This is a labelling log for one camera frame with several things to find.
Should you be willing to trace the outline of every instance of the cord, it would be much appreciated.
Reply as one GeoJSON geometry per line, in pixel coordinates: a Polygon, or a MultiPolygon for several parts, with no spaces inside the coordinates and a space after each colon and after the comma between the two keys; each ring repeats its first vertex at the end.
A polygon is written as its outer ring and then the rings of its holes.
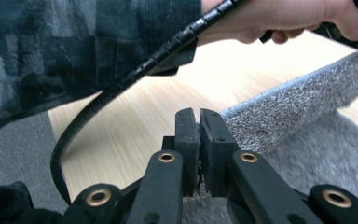
{"type": "Polygon", "coordinates": [[[84,125],[86,125],[106,105],[117,98],[124,90],[135,84],[146,74],[150,74],[160,64],[166,62],[179,50],[195,41],[199,34],[224,18],[230,11],[237,8],[239,3],[245,1],[246,0],[226,0],[198,20],[190,23],[186,28],[162,45],[144,63],[129,72],[117,83],[103,89],[103,92],[86,105],[74,120],[72,120],[57,142],[50,159],[50,171],[54,184],[68,204],[70,204],[71,200],[62,174],[61,159],[74,137],[84,125]]]}

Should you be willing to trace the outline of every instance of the black clamp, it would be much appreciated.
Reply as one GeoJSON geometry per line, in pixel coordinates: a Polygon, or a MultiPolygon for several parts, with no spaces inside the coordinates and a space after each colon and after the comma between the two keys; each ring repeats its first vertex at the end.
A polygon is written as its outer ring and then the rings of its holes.
{"type": "Polygon", "coordinates": [[[260,154],[240,150],[218,113],[201,109],[200,125],[191,108],[175,118],[175,136],[164,137],[143,178],[123,190],[85,189],[62,223],[181,223],[183,197],[201,177],[213,197],[227,198],[233,223],[358,223],[354,195],[331,185],[310,196],[291,189],[260,154]]]}

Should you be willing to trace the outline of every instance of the wooden table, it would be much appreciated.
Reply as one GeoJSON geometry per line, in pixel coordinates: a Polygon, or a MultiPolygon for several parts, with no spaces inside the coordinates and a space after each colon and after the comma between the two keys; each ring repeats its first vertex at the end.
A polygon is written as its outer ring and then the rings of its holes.
{"type": "MultiPolygon", "coordinates": [[[[311,33],[281,46],[222,41],[198,48],[176,76],[142,79],[80,132],[62,165],[72,200],[93,184],[124,188],[141,177],[162,137],[174,135],[178,110],[219,112],[353,52],[311,33]]],[[[90,98],[48,112],[57,139],[90,98]]],[[[358,100],[340,111],[358,124],[358,100]]]]}

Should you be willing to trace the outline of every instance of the hand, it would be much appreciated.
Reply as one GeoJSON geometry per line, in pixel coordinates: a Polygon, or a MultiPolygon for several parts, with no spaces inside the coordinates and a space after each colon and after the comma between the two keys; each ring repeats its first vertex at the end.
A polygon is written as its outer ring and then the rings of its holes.
{"type": "MultiPolygon", "coordinates": [[[[220,0],[201,0],[206,13],[220,0]]],[[[334,23],[349,40],[358,41],[358,9],[353,0],[248,0],[199,38],[199,44],[223,39],[252,43],[267,30],[281,44],[300,35],[304,29],[316,29],[322,22],[334,23]]]]}

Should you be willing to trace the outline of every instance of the sleeve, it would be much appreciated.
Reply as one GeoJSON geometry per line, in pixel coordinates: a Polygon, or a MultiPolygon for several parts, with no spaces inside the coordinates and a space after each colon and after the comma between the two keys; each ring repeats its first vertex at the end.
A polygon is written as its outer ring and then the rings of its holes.
{"type": "Polygon", "coordinates": [[[46,209],[34,209],[28,188],[18,181],[0,186],[0,224],[58,224],[62,215],[46,209]]]}
{"type": "Polygon", "coordinates": [[[200,0],[0,0],[0,127],[114,83],[199,16],[200,0]]]}

